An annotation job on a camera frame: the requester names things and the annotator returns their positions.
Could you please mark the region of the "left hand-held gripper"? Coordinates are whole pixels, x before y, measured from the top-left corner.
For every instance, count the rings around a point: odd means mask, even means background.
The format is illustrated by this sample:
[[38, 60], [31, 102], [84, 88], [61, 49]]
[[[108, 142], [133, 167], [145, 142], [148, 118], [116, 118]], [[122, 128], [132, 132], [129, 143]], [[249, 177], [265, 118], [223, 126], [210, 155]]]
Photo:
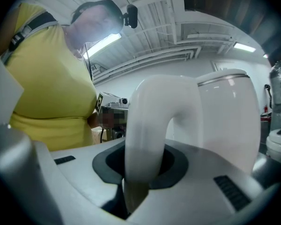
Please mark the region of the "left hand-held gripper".
[[128, 99], [100, 92], [96, 101], [98, 124], [106, 132], [106, 140], [115, 140], [126, 135]]

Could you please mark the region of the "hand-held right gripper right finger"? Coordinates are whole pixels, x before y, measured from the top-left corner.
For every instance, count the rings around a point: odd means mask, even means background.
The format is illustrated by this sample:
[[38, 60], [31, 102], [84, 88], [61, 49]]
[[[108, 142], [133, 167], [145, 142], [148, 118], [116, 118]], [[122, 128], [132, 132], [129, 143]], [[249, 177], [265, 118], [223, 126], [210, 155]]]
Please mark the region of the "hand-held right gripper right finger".
[[251, 202], [263, 187], [250, 175], [218, 154], [166, 140], [166, 144], [186, 155], [189, 166], [174, 186], [150, 190], [145, 200], [127, 219], [133, 225], [211, 225], [225, 220], [236, 210], [215, 182], [227, 176]]

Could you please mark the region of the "long ceiling light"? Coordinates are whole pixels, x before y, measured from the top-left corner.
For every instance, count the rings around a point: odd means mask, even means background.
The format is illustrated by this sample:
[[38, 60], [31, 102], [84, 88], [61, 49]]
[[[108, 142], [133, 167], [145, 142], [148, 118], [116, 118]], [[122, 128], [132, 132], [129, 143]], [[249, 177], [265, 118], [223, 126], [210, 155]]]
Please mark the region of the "long ceiling light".
[[250, 53], [253, 53], [256, 51], [256, 48], [255, 47], [252, 47], [252, 46], [249, 46], [249, 45], [245, 45], [245, 44], [241, 44], [239, 42], [235, 42], [233, 47], [235, 49], [239, 49], [239, 50], [243, 50], [243, 51], [247, 51], [247, 52], [250, 52]]
[[97, 53], [98, 51], [104, 49], [105, 47], [109, 46], [111, 43], [117, 41], [121, 39], [121, 35], [118, 34], [110, 34], [109, 36], [105, 37], [104, 39], [100, 40], [99, 42], [97, 42], [96, 44], [94, 44], [93, 46], [91, 46], [83, 55], [83, 57], [86, 58], [90, 58], [91, 56], [93, 56], [95, 53]]

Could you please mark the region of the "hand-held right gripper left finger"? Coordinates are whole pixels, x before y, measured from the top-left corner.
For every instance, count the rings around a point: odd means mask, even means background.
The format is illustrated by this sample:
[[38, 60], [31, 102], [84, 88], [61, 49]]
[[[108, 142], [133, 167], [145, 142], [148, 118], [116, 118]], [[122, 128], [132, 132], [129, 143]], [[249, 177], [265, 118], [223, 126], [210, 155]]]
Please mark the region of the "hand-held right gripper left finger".
[[78, 149], [52, 152], [67, 181], [96, 207], [127, 219], [122, 181], [124, 138]]

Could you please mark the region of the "person's left forearm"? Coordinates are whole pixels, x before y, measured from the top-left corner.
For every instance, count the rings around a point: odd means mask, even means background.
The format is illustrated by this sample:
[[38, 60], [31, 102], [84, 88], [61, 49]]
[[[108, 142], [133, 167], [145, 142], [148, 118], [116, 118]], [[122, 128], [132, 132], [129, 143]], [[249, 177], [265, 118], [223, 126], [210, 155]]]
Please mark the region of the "person's left forearm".
[[100, 123], [98, 120], [98, 114], [97, 112], [93, 112], [88, 118], [87, 118], [87, 123], [91, 129], [99, 127]]

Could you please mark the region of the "person's yellow shirt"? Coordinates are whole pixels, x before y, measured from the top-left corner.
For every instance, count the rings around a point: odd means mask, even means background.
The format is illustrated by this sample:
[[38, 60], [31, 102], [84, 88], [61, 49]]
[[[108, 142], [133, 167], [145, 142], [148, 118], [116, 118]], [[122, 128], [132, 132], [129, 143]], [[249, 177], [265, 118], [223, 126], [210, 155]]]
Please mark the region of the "person's yellow shirt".
[[94, 113], [96, 90], [83, 59], [68, 49], [60, 25], [21, 42], [7, 69], [24, 89], [11, 127], [43, 142], [50, 151], [92, 145], [88, 119]]

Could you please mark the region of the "white door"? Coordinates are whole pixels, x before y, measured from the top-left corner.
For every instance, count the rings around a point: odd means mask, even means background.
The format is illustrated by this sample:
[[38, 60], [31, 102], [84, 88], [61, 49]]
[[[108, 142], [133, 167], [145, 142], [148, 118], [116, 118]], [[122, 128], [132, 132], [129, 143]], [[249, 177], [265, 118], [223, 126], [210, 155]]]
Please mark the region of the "white door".
[[211, 65], [213, 66], [214, 71], [223, 71], [233, 69], [235, 67], [235, 63], [233, 61], [212, 60]]

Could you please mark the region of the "translucent plastic measuring jug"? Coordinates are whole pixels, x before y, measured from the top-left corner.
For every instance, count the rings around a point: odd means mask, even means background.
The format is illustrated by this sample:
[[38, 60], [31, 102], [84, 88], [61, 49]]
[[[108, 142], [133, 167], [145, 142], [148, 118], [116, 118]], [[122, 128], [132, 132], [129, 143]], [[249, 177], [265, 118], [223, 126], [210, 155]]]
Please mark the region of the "translucent plastic measuring jug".
[[257, 95], [240, 69], [197, 78], [153, 75], [128, 105], [124, 194], [130, 212], [148, 194], [161, 168], [168, 124], [178, 142], [215, 152], [251, 174], [260, 142]]

